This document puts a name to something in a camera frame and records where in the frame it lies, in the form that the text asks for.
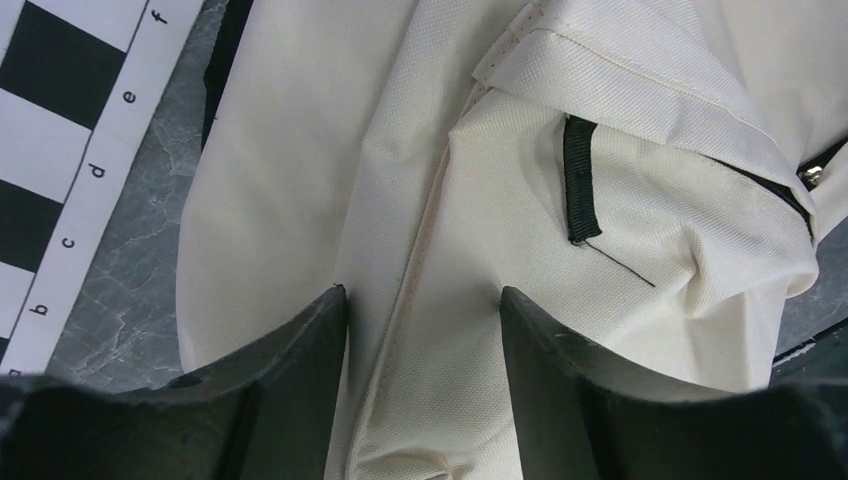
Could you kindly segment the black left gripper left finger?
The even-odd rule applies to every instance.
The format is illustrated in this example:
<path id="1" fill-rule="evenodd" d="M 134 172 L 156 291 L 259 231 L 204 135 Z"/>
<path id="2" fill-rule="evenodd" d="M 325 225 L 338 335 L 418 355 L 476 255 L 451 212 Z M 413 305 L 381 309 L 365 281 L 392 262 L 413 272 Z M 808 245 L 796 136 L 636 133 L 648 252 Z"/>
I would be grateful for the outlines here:
<path id="1" fill-rule="evenodd" d="M 284 325 L 159 389 L 1 381 L 5 479 L 320 479 L 347 337 L 325 291 Z"/>

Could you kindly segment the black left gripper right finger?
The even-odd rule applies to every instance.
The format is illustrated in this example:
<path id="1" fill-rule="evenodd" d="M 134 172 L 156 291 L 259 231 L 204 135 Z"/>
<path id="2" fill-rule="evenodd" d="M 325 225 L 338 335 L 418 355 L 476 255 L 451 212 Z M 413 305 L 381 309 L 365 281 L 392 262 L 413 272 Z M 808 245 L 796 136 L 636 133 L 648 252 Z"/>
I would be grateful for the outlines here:
<path id="1" fill-rule="evenodd" d="M 731 394 L 628 360 L 523 292 L 501 294 L 503 351 L 527 479 L 843 479 L 847 382 Z"/>

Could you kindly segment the beige canvas backpack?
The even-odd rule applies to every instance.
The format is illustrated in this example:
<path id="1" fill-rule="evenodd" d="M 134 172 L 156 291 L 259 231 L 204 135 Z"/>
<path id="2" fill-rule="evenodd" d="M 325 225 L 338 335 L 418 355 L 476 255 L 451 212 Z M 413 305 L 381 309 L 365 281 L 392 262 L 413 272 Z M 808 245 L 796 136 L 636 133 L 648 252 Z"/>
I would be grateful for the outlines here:
<path id="1" fill-rule="evenodd" d="M 513 286 L 661 373 L 770 380 L 847 215 L 843 1 L 256 1 L 185 204 L 192 371 L 333 283 L 330 479 L 521 477 Z"/>

